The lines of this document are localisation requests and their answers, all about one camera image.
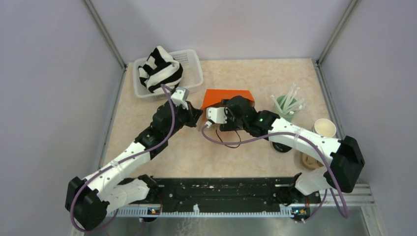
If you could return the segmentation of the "orange paper bag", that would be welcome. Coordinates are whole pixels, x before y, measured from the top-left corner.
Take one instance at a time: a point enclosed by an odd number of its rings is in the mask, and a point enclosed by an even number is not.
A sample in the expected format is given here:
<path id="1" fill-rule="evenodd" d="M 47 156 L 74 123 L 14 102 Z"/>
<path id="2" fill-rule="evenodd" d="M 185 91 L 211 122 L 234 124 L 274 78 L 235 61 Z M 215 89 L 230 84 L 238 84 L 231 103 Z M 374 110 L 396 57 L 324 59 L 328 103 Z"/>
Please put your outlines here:
<path id="1" fill-rule="evenodd" d="M 205 111 L 208 107 L 226 107 L 227 108 L 227 123 L 226 124 L 214 124 L 210 128 L 207 128 L 206 121 L 202 125 L 202 132 L 214 131 L 217 142 L 219 144 L 232 149 L 237 149 L 242 142 L 241 136 L 238 133 L 244 129 L 243 118 L 252 118 L 256 114 L 254 109 L 255 100 L 252 93 L 248 90 L 239 89 L 208 89 L 203 98 L 203 104 L 201 108 Z M 237 134 L 238 142 L 233 144 L 227 144 L 220 137 L 220 132 L 234 132 Z"/>

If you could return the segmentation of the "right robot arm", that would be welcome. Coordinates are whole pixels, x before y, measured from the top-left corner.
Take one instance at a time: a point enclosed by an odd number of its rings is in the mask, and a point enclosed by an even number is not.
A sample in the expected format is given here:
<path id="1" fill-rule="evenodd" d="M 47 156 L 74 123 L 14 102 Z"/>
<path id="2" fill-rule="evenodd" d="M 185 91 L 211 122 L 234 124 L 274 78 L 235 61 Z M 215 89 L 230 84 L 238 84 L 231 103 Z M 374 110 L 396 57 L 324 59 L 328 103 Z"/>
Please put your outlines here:
<path id="1" fill-rule="evenodd" d="M 223 99 L 227 122 L 255 138 L 279 143 L 305 153 L 323 164 L 321 168 L 297 174 L 288 189 L 289 198 L 301 203 L 309 194 L 325 189 L 351 193 L 365 165 L 357 140 L 325 137 L 303 129 L 268 110 L 256 111 L 242 96 Z"/>

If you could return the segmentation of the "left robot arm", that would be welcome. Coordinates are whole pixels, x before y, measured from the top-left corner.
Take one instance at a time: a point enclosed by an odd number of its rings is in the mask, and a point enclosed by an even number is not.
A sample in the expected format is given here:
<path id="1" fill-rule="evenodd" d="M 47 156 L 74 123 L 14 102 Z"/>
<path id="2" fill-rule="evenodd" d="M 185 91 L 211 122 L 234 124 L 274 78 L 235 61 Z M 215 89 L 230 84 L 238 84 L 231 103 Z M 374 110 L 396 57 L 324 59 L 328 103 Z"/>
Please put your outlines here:
<path id="1" fill-rule="evenodd" d="M 108 213 L 135 201 L 152 203 L 157 199 L 157 183 L 148 175 L 129 177 L 168 146 L 168 139 L 184 126 L 196 127 L 203 114 L 190 102 L 187 108 L 158 107 L 152 122 L 113 161 L 84 178 L 74 177 L 66 193 L 65 208 L 76 229 L 81 232 L 100 229 Z"/>

